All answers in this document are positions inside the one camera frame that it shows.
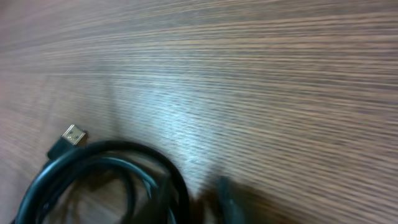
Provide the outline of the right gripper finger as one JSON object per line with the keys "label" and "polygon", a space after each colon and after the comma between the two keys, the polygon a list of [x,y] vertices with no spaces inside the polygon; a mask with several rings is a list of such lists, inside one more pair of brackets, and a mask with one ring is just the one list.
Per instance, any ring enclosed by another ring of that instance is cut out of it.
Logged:
{"label": "right gripper finger", "polygon": [[224,224],[248,224],[247,210],[243,194],[229,178],[220,177],[217,181],[218,203]]}

